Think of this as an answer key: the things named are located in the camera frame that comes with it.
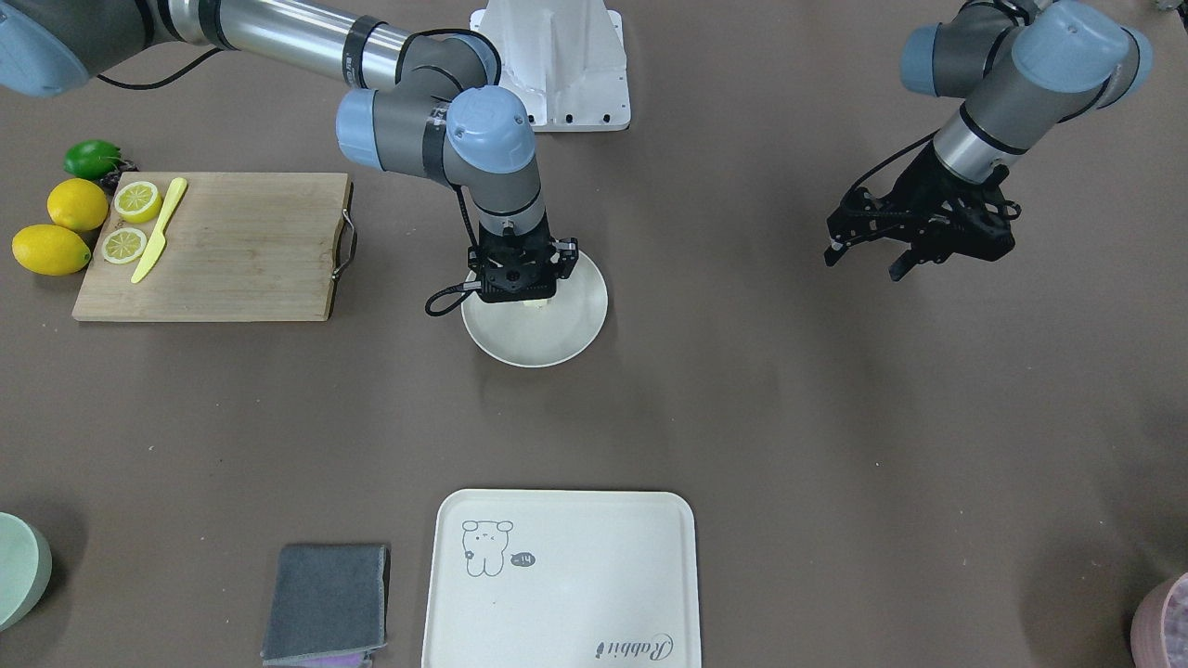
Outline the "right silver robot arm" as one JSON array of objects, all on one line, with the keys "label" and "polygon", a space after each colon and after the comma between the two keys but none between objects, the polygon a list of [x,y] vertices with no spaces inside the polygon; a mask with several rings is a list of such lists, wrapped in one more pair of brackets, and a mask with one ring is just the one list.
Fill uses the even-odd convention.
[{"label": "right silver robot arm", "polygon": [[481,267],[517,282],[575,258],[549,229],[527,111],[476,32],[407,32],[314,1],[5,1],[4,87],[59,95],[169,42],[343,81],[345,157],[470,193]]}]

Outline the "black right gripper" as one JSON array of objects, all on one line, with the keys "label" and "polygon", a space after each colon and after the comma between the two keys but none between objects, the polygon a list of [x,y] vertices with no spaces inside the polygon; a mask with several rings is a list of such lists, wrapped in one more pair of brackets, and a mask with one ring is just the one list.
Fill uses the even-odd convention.
[{"label": "black right gripper", "polygon": [[484,267],[548,263],[552,259],[552,235],[549,219],[543,215],[531,231],[522,234],[504,234],[501,225],[494,231],[484,223],[479,232],[478,258]]}]

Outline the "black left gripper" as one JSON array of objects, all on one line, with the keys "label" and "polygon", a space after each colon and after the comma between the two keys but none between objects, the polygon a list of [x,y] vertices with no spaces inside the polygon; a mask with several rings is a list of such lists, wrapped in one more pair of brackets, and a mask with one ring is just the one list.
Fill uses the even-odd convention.
[{"label": "black left gripper", "polygon": [[910,248],[887,266],[887,277],[899,282],[921,263],[946,261],[952,254],[998,261],[1011,252],[1011,223],[1020,207],[1001,195],[1009,174],[1007,166],[997,164],[988,179],[968,182],[952,174],[934,149],[924,149],[905,171],[906,209],[923,221]]}]

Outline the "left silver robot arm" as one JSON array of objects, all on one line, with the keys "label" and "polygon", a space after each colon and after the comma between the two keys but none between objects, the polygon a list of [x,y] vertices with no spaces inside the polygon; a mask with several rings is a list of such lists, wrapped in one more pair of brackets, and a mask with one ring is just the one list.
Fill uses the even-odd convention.
[{"label": "left silver robot arm", "polygon": [[1078,1],[967,1],[950,21],[915,30],[903,86],[961,103],[887,194],[891,212],[908,216],[897,234],[909,244],[891,278],[1015,248],[1020,207],[1001,194],[1015,162],[1059,122],[1140,88],[1154,63],[1145,34]]}]

